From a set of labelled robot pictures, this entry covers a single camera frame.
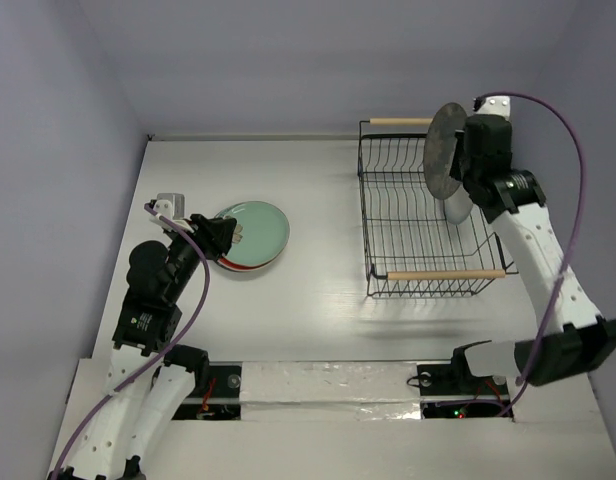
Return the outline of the red and teal plate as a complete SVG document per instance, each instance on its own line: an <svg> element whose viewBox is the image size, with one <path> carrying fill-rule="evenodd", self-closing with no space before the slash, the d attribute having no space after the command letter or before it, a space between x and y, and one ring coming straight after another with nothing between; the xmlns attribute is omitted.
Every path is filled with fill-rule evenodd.
<svg viewBox="0 0 616 480"><path fill-rule="evenodd" d="M263 261L263 262L236 262L234 259L228 258L228 257L222 257L220 259L218 259L216 261L216 263L223 263L225 265L230 265L233 268L261 268L262 266L265 266L266 268L273 264L275 261L277 260L277 258L272 258L269 259L267 261Z"/></svg>

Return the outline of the dark green marbled plate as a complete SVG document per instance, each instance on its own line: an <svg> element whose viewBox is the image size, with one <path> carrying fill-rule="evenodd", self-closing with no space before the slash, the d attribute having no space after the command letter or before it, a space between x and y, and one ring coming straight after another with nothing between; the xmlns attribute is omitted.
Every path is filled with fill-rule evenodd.
<svg viewBox="0 0 616 480"><path fill-rule="evenodd" d="M438 200L446 200L460 183L450 175L453 164L456 132L464 127L467 114L456 102L443 105L434 115L424 143L423 173L429 193Z"/></svg>

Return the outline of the light green plate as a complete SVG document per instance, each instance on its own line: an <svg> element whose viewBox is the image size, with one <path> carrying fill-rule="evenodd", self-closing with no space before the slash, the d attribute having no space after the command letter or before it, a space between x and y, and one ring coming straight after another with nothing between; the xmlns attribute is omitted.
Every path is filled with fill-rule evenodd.
<svg viewBox="0 0 616 480"><path fill-rule="evenodd" d="M277 206L246 201L224 208L217 218L237 221L233 244L225 256L236 262L263 262L277 258L290 237L288 218Z"/></svg>

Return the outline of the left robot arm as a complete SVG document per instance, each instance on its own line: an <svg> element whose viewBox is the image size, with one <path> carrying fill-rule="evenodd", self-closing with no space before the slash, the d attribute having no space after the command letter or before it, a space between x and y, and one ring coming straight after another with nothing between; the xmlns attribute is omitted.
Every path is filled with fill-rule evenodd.
<svg viewBox="0 0 616 480"><path fill-rule="evenodd" d="M229 252L237 222L147 211L171 242L132 250L103 397L69 437L51 479L144 478L142 467L183 400L213 387L207 352L181 342L192 325L179 323L177 302L197 268Z"/></svg>

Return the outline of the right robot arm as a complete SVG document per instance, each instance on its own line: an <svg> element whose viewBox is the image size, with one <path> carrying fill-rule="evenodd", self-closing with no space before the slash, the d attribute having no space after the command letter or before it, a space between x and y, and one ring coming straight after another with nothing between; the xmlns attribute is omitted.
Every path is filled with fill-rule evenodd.
<svg viewBox="0 0 616 480"><path fill-rule="evenodd" d="M537 319L529 340L484 341L453 352L450 384L470 392L486 376L533 386L597 370L616 349L616 319L603 317L584 292L554 233L534 175L512 166L512 125L475 114L463 129L462 183L513 259Z"/></svg>

